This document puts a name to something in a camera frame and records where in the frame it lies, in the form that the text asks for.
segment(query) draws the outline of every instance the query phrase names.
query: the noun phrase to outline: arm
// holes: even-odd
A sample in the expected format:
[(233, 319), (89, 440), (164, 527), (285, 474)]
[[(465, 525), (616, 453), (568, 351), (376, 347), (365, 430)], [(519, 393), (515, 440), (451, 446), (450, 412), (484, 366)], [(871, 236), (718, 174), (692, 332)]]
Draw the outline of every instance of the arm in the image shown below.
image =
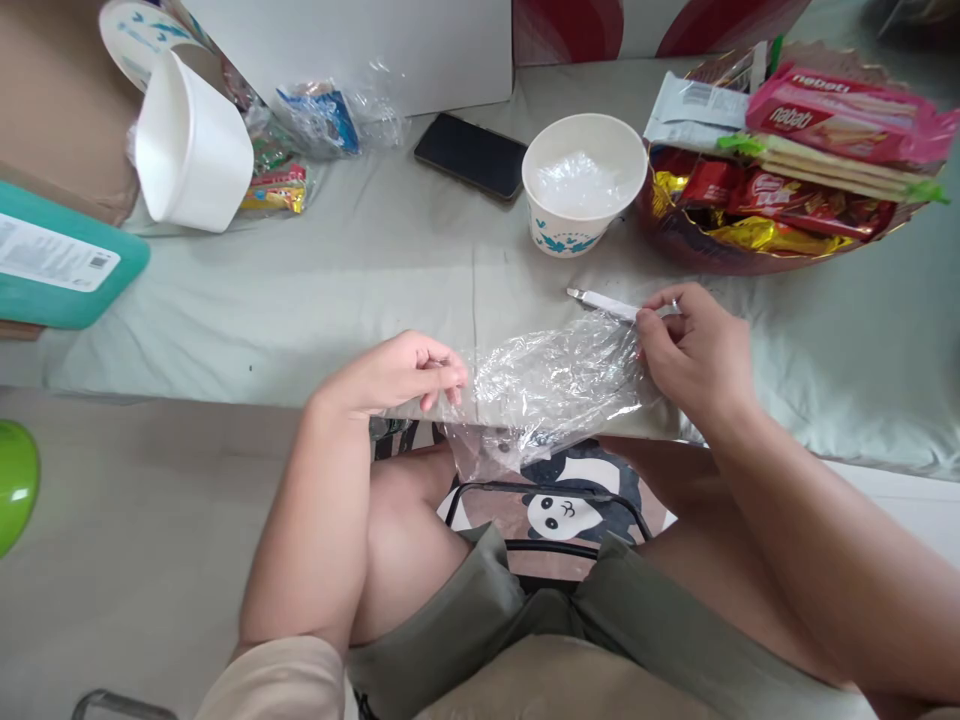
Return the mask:
[(235, 656), (278, 638), (315, 635), (341, 656), (366, 578), (369, 417), (439, 391), (459, 403), (467, 373), (455, 353), (419, 333), (378, 345), (309, 400), (260, 538)]
[[(682, 317), (653, 309), (676, 298)], [(703, 433), (787, 601), (868, 694), (960, 703), (960, 572), (760, 409), (749, 328), (699, 285), (637, 316), (651, 373)]]

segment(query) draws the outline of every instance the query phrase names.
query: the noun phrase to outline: green object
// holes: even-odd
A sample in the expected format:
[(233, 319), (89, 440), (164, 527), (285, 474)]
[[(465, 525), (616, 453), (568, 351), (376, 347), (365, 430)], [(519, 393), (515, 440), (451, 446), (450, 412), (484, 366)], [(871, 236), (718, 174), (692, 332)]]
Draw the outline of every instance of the green object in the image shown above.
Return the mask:
[(717, 147), (724, 150), (733, 149), (742, 155), (749, 155), (750, 157), (757, 157), (767, 149), (767, 146), (760, 142), (760, 140), (747, 133), (737, 133), (736, 135), (717, 138)]
[(783, 34), (777, 35), (770, 46), (770, 68), (767, 70), (767, 77), (770, 77), (777, 71), (780, 64), (780, 51), (783, 50)]
[(916, 185), (907, 186), (907, 202), (938, 202), (942, 205), (949, 205), (950, 198), (944, 192), (943, 187), (933, 180), (924, 180)]
[(0, 318), (85, 328), (149, 259), (136, 235), (0, 182)]
[(0, 557), (23, 533), (37, 501), (40, 461), (26, 429), (0, 420)]

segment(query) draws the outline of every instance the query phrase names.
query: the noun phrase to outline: leg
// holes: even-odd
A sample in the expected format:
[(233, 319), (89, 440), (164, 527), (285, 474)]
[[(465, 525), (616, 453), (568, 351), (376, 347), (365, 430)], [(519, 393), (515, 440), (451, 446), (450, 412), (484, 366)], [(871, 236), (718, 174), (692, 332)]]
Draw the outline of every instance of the leg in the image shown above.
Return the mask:
[(846, 684), (787, 605), (708, 448), (613, 437), (601, 443), (678, 518), (637, 548), (644, 559), (775, 655), (829, 684)]
[(604, 450), (626, 460), (677, 517), (705, 501), (730, 497), (708, 448), (612, 436), (599, 440)]
[(453, 477), (446, 443), (371, 469), (367, 578), (347, 673), (383, 720), (413, 717), (476, 673), (523, 606), (496, 529), (467, 542), (437, 517)]
[(352, 645), (399, 627), (467, 557), (469, 544), (436, 514), (455, 474), (447, 443), (371, 466), (367, 579)]

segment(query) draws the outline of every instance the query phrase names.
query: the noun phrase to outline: person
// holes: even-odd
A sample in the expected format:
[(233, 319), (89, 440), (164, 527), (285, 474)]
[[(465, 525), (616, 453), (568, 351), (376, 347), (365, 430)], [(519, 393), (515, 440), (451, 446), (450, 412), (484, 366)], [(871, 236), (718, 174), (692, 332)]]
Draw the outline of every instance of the person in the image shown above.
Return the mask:
[(610, 536), (572, 595), (524, 597), (495, 529), (437, 517), (445, 444), (370, 463), (371, 413), (459, 401), (453, 352), (405, 332), (324, 382), (198, 718), (339, 718), (344, 667), (384, 720), (960, 718), (960, 573), (762, 411), (748, 325), (705, 289), (637, 332), (709, 450), (603, 439), (678, 520)]

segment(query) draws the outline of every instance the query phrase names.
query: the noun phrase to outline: shorts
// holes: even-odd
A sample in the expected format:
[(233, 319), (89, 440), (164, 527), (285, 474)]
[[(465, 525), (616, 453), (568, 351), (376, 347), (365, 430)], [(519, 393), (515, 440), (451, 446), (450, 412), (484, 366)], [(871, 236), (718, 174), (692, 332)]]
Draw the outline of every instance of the shorts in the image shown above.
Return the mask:
[(407, 720), (527, 635), (565, 635), (633, 660), (730, 718), (850, 717), (863, 696), (807, 675), (748, 638), (609, 535), (572, 596), (527, 597), (492, 525), (412, 618), (347, 655), (347, 675), (380, 720)]

